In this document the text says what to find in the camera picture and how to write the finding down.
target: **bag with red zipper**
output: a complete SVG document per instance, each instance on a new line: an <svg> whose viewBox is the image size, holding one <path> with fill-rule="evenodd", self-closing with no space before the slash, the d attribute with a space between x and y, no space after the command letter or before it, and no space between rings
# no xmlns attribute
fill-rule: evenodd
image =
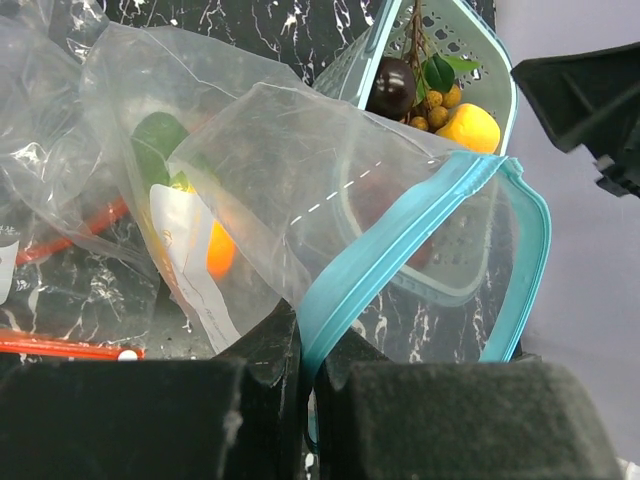
<svg viewBox="0 0 640 480"><path fill-rule="evenodd" d="M0 351L145 344L159 278L78 98L108 24L88 1L0 0Z"/></svg>

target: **brown round fruit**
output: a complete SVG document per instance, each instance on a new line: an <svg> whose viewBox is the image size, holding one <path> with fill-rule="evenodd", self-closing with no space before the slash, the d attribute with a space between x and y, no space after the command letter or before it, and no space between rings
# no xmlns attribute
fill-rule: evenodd
<svg viewBox="0 0 640 480"><path fill-rule="evenodd" d="M462 100L462 90L457 85L453 85L448 93L442 96L442 106L444 108L453 108Z"/></svg>
<svg viewBox="0 0 640 480"><path fill-rule="evenodd" d="M442 105L442 94L435 90L429 90L427 96L424 97L424 106L427 107L428 110L433 110L440 105Z"/></svg>
<svg viewBox="0 0 640 480"><path fill-rule="evenodd" d="M429 130L429 124L427 123L427 119L424 117L413 117L409 122L409 125L417 128L418 130Z"/></svg>
<svg viewBox="0 0 640 480"><path fill-rule="evenodd" d="M391 120L402 119L416 98L416 79L411 67L399 58L382 57L373 82L367 111Z"/></svg>
<svg viewBox="0 0 640 480"><path fill-rule="evenodd" d="M429 112L427 121L431 128L437 130L445 126L449 120L449 111L444 107L436 107Z"/></svg>

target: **white tag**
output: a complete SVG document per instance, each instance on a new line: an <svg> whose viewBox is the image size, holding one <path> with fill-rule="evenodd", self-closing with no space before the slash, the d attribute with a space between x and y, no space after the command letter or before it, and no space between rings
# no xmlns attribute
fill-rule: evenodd
<svg viewBox="0 0 640 480"><path fill-rule="evenodd" d="M18 243L8 247L0 247L0 305L7 301L11 282L13 281L13 269L16 266L18 256Z"/></svg>
<svg viewBox="0 0 640 480"><path fill-rule="evenodd" d="M200 317L218 353L240 338L220 289L207 271L207 250L214 217L194 193L153 185L151 221L164 240L167 255L185 300Z"/></svg>

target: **clear ziplock bag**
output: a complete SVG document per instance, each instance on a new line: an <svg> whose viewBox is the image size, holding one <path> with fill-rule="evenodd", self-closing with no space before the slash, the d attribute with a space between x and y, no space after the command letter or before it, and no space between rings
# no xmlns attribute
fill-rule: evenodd
<svg viewBox="0 0 640 480"><path fill-rule="evenodd" d="M473 226L475 216L508 222L516 246L482 359L513 351L550 242L547 207L514 159L462 150L302 85L261 83L182 142L169 164L295 307L309 375L403 265L438 261L439 230L477 232L465 248L482 256L486 228ZM487 215L498 205L506 217Z"/></svg>
<svg viewBox="0 0 640 480"><path fill-rule="evenodd" d="M108 20L83 1L1 7L0 326L144 345L159 278L78 98Z"/></svg>
<svg viewBox="0 0 640 480"><path fill-rule="evenodd" d="M165 165L192 132L284 64L171 27L111 24L85 62L82 102L171 291L219 352L280 300L183 176Z"/></svg>

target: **dark purple fruit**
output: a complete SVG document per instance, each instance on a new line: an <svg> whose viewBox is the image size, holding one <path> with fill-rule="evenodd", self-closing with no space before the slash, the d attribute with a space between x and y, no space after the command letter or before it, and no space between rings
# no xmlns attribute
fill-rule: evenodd
<svg viewBox="0 0 640 480"><path fill-rule="evenodd" d="M416 98L416 79L411 67L398 59L382 57L373 82L367 111L391 120L401 120Z"/></svg>

